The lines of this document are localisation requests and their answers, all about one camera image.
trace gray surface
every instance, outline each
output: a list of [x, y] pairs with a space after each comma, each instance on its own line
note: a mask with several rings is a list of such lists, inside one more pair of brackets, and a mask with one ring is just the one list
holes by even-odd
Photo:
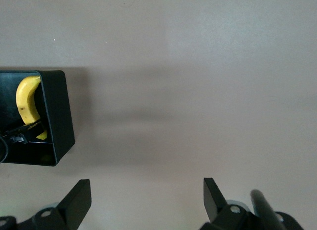
[[90, 178], [80, 229], [195, 230], [203, 177], [316, 228], [317, 0], [0, 0], [0, 65], [65, 71], [76, 144], [0, 165], [23, 220]]

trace banana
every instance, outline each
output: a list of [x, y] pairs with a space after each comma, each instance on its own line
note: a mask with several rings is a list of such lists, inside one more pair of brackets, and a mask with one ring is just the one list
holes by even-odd
[[[40, 119], [34, 101], [34, 93], [40, 83], [40, 76], [28, 76], [20, 82], [16, 90], [16, 105], [26, 125], [32, 124]], [[36, 138], [45, 140], [47, 138], [47, 131], [45, 130]]]

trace black cable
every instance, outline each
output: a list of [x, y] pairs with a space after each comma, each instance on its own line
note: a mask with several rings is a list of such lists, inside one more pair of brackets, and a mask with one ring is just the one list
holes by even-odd
[[5, 139], [0, 135], [0, 163], [2, 163], [9, 154], [9, 147]]

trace metal screw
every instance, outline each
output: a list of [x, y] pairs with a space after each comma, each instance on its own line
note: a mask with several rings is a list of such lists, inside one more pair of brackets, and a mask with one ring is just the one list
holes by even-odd
[[241, 212], [240, 208], [235, 205], [231, 206], [230, 210], [232, 213], [235, 213], [235, 214], [239, 214]]
[[5, 220], [5, 219], [4, 219], [4, 220], [0, 220], [0, 227], [6, 225], [7, 222], [8, 222], [8, 221]]
[[50, 210], [46, 210], [46, 211], [42, 212], [41, 217], [44, 218], [44, 217], [47, 217], [50, 214], [51, 214], [51, 211]]
[[283, 221], [284, 221], [284, 218], [283, 218], [282, 215], [280, 215], [280, 214], [276, 214], [276, 215], [277, 215], [278, 219], [280, 220], [280, 222], [283, 222]]

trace black container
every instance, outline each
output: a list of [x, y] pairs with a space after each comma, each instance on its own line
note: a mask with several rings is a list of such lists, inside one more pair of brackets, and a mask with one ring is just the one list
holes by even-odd
[[16, 105], [16, 90], [25, 77], [35, 75], [41, 78], [35, 104], [48, 137], [11, 145], [4, 162], [55, 166], [75, 143], [63, 71], [0, 70], [0, 131], [24, 124]]

